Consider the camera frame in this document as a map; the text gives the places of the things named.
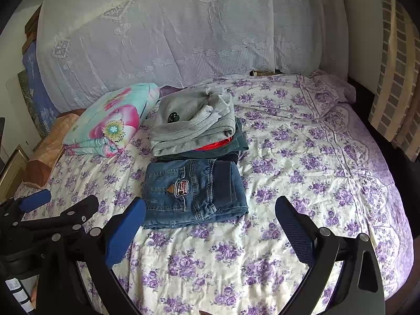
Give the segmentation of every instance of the red and white patch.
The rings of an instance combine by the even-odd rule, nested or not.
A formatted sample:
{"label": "red and white patch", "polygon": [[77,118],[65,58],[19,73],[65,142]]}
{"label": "red and white patch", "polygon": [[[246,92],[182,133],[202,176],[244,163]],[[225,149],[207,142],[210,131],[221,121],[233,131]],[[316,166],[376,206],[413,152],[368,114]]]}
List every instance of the red and white patch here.
{"label": "red and white patch", "polygon": [[175,183],[175,197],[182,197],[188,194],[189,181],[181,180]]}

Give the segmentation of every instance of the dark green garment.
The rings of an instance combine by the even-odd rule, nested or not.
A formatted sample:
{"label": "dark green garment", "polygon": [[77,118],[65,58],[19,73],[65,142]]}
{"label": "dark green garment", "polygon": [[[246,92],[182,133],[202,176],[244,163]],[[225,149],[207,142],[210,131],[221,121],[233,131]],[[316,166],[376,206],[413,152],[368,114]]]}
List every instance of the dark green garment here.
{"label": "dark green garment", "polygon": [[217,159],[220,156],[229,154],[231,151],[248,150],[248,143],[242,133],[241,120],[236,118],[235,121],[235,133],[232,136],[232,140],[224,146],[211,150],[190,150],[179,154],[162,155],[158,156],[159,161],[167,162],[187,159]]}

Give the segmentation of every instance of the beige plaid curtain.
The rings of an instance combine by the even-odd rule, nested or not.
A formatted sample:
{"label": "beige plaid curtain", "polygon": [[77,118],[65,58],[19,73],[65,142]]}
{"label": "beige plaid curtain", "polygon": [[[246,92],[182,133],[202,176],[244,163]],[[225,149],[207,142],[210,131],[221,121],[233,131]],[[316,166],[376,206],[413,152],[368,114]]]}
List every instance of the beige plaid curtain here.
{"label": "beige plaid curtain", "polygon": [[384,43],[370,123],[414,161],[420,151],[419,32],[396,0],[382,0]]}

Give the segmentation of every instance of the white wall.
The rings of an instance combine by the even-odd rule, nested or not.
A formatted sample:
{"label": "white wall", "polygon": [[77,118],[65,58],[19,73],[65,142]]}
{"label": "white wall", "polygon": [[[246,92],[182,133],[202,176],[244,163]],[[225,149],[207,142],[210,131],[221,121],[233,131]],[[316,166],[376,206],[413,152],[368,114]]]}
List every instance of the white wall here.
{"label": "white wall", "polygon": [[376,92],[382,58],[382,0],[344,0],[349,25],[349,76]]}
{"label": "white wall", "polygon": [[16,101],[13,98],[17,92],[13,91],[10,95],[6,82],[9,81],[9,89],[20,89],[14,78],[25,68],[22,64],[22,46],[26,41],[25,25],[42,2],[43,0],[22,0],[0,35],[0,117],[6,118],[0,155],[4,162],[18,144],[31,156],[32,144],[40,140],[39,135],[36,137],[33,123],[32,128],[27,120],[22,124],[22,118],[30,115],[26,108],[15,110],[13,106]]}

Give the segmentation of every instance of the floral bedspread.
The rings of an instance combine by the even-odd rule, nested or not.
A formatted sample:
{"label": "floral bedspread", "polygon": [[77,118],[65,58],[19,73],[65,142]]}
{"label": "floral bedspread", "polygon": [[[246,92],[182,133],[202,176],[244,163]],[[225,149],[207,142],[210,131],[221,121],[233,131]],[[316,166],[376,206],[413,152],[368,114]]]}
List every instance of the floral bedspread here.
{"label": "floral bedspread", "polygon": [[[354,88],[334,77],[226,76],[205,81],[224,86],[249,141],[238,169],[249,214],[224,223],[137,232],[113,271],[145,315],[277,314],[304,277],[278,224],[274,205],[287,196],[317,226],[336,235],[369,233],[381,269],[386,298],[405,282],[413,264],[413,244],[400,195],[386,162],[349,104]],[[113,158],[63,156],[48,188],[52,201],[25,219],[57,216],[94,194],[99,211],[85,224],[102,227],[141,196],[144,173],[153,160],[149,114],[125,152]],[[21,186],[16,196],[34,189]],[[81,272],[93,304],[106,310],[86,266]],[[314,310],[322,311],[340,264]]]}

